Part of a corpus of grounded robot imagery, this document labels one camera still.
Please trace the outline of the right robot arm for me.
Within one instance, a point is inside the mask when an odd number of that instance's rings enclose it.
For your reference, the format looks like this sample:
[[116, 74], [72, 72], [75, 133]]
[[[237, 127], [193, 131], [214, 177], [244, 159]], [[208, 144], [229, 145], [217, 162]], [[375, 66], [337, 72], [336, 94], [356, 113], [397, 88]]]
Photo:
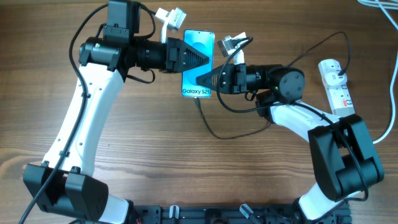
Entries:
[[[333, 217], [349, 201], [365, 201], [369, 188], [384, 178], [384, 170], [363, 119], [329, 114], [302, 102], [303, 71], [282, 65], [224, 64], [197, 77], [198, 85], [217, 95], [252, 94], [260, 117], [283, 126], [309, 143], [315, 185], [291, 206], [288, 214], [269, 213], [289, 223], [316, 223]], [[356, 195], [363, 192], [363, 197]]]

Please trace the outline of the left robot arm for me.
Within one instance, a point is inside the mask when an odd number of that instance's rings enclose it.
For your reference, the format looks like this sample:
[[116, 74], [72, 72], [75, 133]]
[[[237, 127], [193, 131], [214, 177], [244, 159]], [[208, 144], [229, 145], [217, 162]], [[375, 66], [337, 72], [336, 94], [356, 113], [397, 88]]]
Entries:
[[81, 223], [142, 223], [132, 201], [112, 196], [108, 186], [93, 177], [109, 111], [130, 68], [181, 73], [210, 59], [183, 40], [167, 36], [186, 18], [180, 8], [149, 12], [152, 21], [162, 22], [158, 41], [139, 33], [143, 3], [110, 1], [105, 8], [107, 21], [81, 45], [79, 59], [71, 62], [78, 80], [57, 138], [40, 165], [25, 168], [23, 181], [32, 195], [31, 205], [43, 212]]

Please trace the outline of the blue Galaxy smartphone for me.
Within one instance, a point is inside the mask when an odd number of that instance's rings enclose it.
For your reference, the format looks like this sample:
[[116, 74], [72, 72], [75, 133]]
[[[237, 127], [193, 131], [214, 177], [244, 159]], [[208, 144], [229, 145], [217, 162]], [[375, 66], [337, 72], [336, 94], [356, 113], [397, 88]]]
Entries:
[[184, 97], [209, 98], [211, 90], [198, 85], [196, 78], [213, 69], [215, 34], [212, 31], [186, 29], [183, 40], [209, 57], [209, 62], [206, 65], [182, 73], [181, 94]]

